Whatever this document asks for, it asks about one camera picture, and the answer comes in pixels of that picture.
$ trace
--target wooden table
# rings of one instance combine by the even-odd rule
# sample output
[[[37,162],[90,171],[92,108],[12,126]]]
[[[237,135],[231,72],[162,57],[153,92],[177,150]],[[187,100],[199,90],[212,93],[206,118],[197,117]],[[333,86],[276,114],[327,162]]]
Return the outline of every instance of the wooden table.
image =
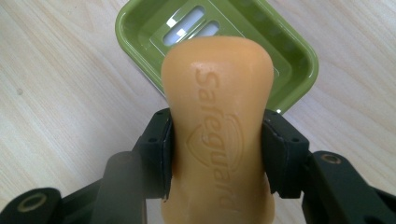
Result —
[[[396,3],[269,2],[315,49],[319,76],[286,114],[311,143],[347,157],[396,194]],[[120,49],[126,0],[0,3],[0,209],[29,189],[63,196],[130,150],[163,96]],[[162,223],[158,201],[150,223]],[[304,223],[300,201],[276,199],[275,223]]]

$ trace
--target soap dish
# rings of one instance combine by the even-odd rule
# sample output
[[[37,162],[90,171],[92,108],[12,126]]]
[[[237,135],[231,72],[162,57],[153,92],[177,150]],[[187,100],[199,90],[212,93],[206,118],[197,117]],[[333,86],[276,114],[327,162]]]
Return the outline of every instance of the soap dish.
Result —
[[[122,49],[163,93],[161,65],[176,43],[205,35],[236,35],[262,45],[274,63],[267,108],[284,113],[314,84],[318,58],[264,0],[130,0],[116,21]]]

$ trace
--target orange soap bar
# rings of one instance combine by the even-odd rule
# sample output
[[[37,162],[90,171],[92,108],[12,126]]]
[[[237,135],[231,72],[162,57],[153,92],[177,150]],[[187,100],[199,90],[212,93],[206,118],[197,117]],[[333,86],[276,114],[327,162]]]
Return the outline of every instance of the orange soap bar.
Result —
[[[268,53],[242,37],[183,41],[163,61],[175,148],[167,224],[262,224],[274,199],[261,154],[274,72]]]

